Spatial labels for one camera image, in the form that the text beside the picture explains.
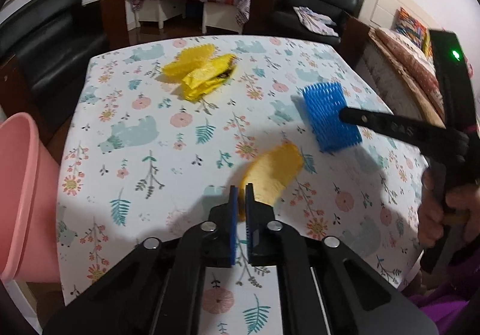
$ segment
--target crumpled yellow bag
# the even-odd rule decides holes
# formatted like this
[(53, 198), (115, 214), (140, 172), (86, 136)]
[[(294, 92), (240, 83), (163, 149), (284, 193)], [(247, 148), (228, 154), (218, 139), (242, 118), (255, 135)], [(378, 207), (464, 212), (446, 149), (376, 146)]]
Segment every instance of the crumpled yellow bag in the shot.
[(213, 44), (182, 50), (177, 61), (163, 67), (162, 72), (175, 82), (181, 82), (183, 96), (188, 101), (197, 101), (222, 85), (232, 75), (237, 58), (224, 54), (208, 60), (215, 51)]
[(178, 54), (176, 61), (165, 65), (162, 72), (169, 78), (181, 80), (191, 71), (204, 65), (214, 52), (214, 44), (186, 48)]

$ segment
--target pink bucket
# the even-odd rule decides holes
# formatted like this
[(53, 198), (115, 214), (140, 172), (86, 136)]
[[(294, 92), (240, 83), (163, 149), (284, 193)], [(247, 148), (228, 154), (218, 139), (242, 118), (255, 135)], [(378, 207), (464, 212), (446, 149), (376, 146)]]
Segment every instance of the pink bucket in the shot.
[(59, 166), (27, 113), (0, 125), (1, 280), (60, 282), (56, 245)]

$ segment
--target blue gripper pad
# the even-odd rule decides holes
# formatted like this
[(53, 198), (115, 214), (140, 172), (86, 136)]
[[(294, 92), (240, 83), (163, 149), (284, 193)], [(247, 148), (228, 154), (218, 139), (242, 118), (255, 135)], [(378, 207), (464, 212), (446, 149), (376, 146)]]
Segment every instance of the blue gripper pad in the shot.
[(238, 196), (239, 191), (237, 187), (230, 188), (229, 203), (232, 205), (232, 220), (230, 225), (230, 264), (235, 265), (236, 246), (237, 241), (237, 214), (238, 214)]
[(358, 127), (341, 122), (338, 116), (347, 106), (340, 83), (307, 86), (303, 97), (322, 152), (334, 152), (362, 142)]

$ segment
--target black leather sofa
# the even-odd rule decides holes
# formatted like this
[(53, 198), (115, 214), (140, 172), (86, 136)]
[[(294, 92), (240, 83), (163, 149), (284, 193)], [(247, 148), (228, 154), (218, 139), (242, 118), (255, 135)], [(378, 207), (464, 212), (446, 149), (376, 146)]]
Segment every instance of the black leather sofa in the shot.
[(90, 58), (109, 48), (101, 17), (82, 0), (32, 0), (0, 25), (0, 63), (16, 58), (52, 133), (73, 114)]
[[(359, 0), (277, 0), (268, 19), (269, 33), (279, 37), (289, 37), (315, 41), (328, 45), (338, 45), (343, 28), (349, 16), (356, 16)], [(293, 7), (308, 7), (316, 13), (328, 15), (337, 24), (333, 29), (339, 37), (321, 36), (303, 26)]]

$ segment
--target floral bedsheet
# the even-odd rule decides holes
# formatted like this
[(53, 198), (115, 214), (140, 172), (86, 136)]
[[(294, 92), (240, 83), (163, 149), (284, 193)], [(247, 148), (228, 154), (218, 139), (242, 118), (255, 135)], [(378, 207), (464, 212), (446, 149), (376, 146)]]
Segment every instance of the floral bedsheet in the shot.
[[(213, 43), (238, 67), (198, 103), (161, 68)], [(227, 199), (245, 168), (284, 141), (304, 166), (274, 207), (314, 239), (335, 235), (392, 285), (418, 259), (416, 212), (425, 161), (417, 149), (362, 129), (363, 143), (320, 153), (302, 88), (340, 82), (349, 106), (389, 111), (330, 47), (283, 38), (218, 36), (154, 42), (91, 60), (58, 185), (58, 258), (68, 303), (146, 237), (180, 237)], [(245, 225), (236, 265), (207, 269), (200, 334), (281, 333), (275, 267), (251, 267)]]

